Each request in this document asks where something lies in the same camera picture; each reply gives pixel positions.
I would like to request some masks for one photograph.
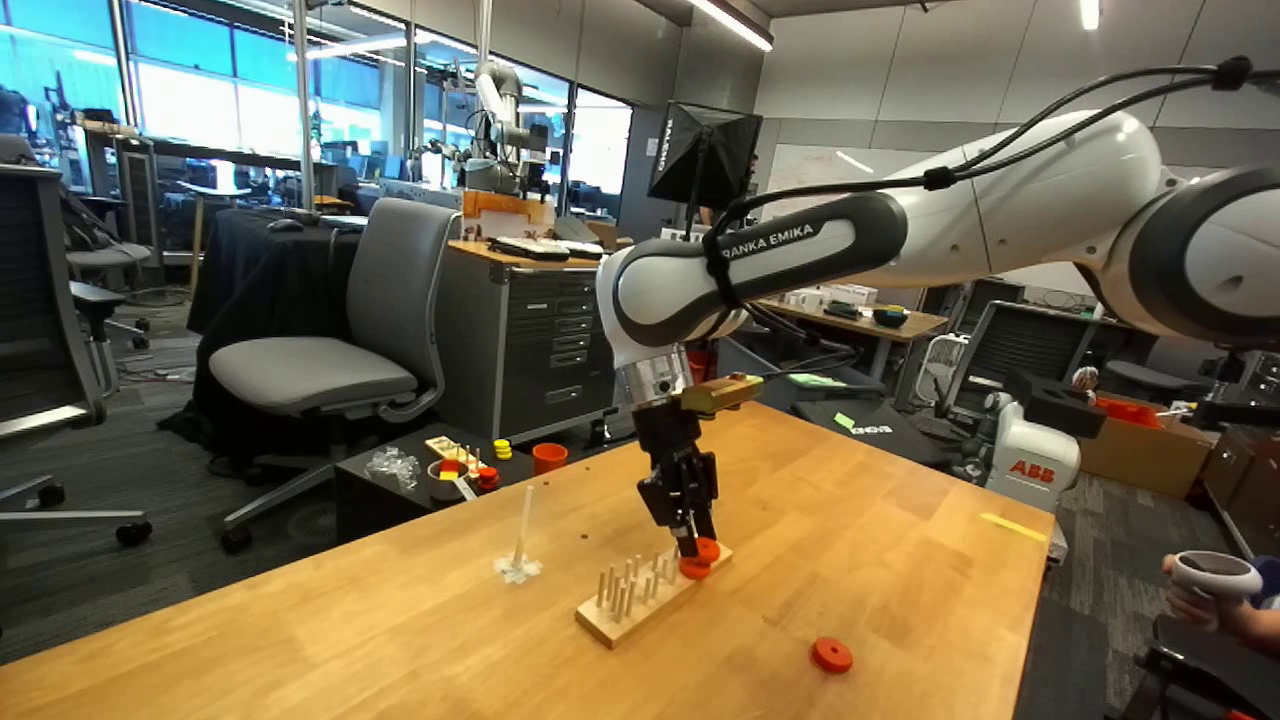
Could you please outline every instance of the wooden tabletop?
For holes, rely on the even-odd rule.
[[[604,649],[599,568],[665,546],[637,442],[0,666],[0,717],[1012,717],[1051,514],[748,403],[705,423],[731,561]],[[822,677],[807,649],[856,652]]]
[[[910,345],[921,334],[933,334],[944,323],[944,316],[933,316],[933,313],[910,313],[900,329],[885,329],[873,316],[844,320],[844,316],[818,316],[818,313],[789,309],[789,305],[775,305],[775,300],[764,300],[764,309],[779,313],[779,316],[793,316],[798,323],[818,323],[818,329],[873,334],[873,340],[892,340],[892,345]]]
[[[510,254],[494,252],[483,238],[449,238],[451,252],[479,254],[489,263],[521,269],[521,270],[597,270],[599,259],[569,254],[569,259],[537,259],[537,254]]]

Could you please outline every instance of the office chair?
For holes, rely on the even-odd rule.
[[[58,231],[58,175],[0,165],[0,438],[103,421]],[[44,511],[63,498],[47,475],[0,491],[0,498],[16,494],[31,494],[31,505],[0,511],[0,523],[116,523],[120,543],[153,537],[141,509]]]
[[[407,423],[443,395],[434,347],[434,280],[456,213],[374,198],[348,276],[353,334],[259,334],[207,357],[211,381],[240,403],[293,421],[326,421],[326,456],[345,456],[345,423]],[[333,459],[220,521],[224,553],[253,543],[248,523],[333,481]]]
[[[41,169],[25,136],[0,136],[0,165]],[[148,347],[148,323],[123,323],[112,313],[132,294],[141,269],[153,259],[153,248],[116,238],[116,231],[63,188],[56,193],[56,198],[58,198],[58,234],[66,252],[73,300],[91,334],[99,387],[103,395],[112,395],[116,361],[112,361],[107,334],[123,334],[132,347]],[[120,276],[120,284],[129,284],[129,294],[89,284],[97,276]]]
[[[1149,361],[1108,361],[1099,387],[1152,399],[1152,403],[1173,403],[1173,399],[1201,399],[1227,350],[1201,345],[1201,340],[1179,340],[1179,334],[1160,334],[1149,350]]]

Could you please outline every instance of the computer monitor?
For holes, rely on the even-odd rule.
[[[671,103],[649,194],[729,206],[750,188],[761,116]]]
[[[1005,280],[974,280],[965,293],[965,313],[961,313],[961,332],[974,332],[974,320],[994,305],[994,300],[1022,300],[1020,284],[1005,284]]]
[[[951,417],[978,417],[992,387],[1014,375],[1068,381],[1091,340],[1087,316],[994,300],[974,320],[948,387]]]

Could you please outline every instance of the ceiling light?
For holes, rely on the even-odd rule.
[[[1103,0],[1080,0],[1080,26],[1097,33],[1103,24]]]
[[[750,26],[729,0],[688,0],[715,24],[725,24],[731,34],[756,42],[761,53],[771,53],[771,34],[764,26]]]

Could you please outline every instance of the gray carpet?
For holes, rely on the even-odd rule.
[[[0,659],[16,659],[207,587],[279,568],[333,543],[333,505],[307,494],[255,523],[245,555],[224,555],[211,521],[255,494],[207,470],[203,448],[155,430],[186,403],[195,340],[155,340],[123,357],[107,423],[0,442],[0,484],[51,470],[66,509],[141,505],[155,537],[116,546],[112,527],[0,527]],[[1070,555],[1043,577],[1020,717],[1103,717],[1136,684],[1133,652],[1160,610],[1157,564],[1167,546],[1225,546],[1211,514],[1121,484],[1080,481],[1060,509]]]

